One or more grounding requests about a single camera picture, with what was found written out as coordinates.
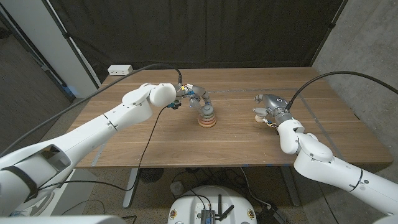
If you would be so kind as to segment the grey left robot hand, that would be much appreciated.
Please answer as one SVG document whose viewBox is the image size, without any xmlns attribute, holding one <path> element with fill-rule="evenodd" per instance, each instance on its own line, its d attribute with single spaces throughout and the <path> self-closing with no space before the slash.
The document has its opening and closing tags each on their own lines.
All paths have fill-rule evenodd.
<svg viewBox="0 0 398 224">
<path fill-rule="evenodd" d="M 212 106 L 211 99 L 209 93 L 200 86 L 192 85 L 192 84 L 174 84 L 174 88 L 176 90 L 175 100 L 169 105 L 172 109 L 178 109 L 181 106 L 182 98 L 189 98 L 190 107 L 198 110 L 199 112 L 202 109 L 202 105 L 200 101 L 203 100 L 205 105 Z"/>
</svg>

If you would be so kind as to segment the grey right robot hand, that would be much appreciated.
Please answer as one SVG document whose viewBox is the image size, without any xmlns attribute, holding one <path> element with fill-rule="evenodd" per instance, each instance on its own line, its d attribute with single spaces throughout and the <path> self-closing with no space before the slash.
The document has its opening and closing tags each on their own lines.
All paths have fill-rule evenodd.
<svg viewBox="0 0 398 224">
<path fill-rule="evenodd" d="M 288 103 L 280 96 L 265 94 L 256 95 L 254 97 L 256 103 L 263 102 L 262 108 L 254 108 L 255 120 L 258 123 L 270 123 L 273 118 L 276 125 L 280 125 L 284 121 L 293 119 L 292 114 L 286 109 Z"/>
</svg>

